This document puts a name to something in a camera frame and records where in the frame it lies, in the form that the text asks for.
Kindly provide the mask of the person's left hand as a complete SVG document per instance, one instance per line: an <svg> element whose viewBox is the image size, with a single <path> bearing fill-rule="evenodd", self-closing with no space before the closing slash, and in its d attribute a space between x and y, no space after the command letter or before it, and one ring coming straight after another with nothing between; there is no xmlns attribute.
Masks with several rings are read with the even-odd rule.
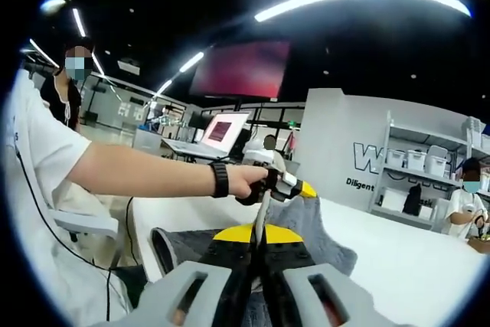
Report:
<svg viewBox="0 0 490 327"><path fill-rule="evenodd" d="M227 165L229 194L236 198L247 198L252 192L251 185L262 181L268 175L264 167L252 165Z"/></svg>

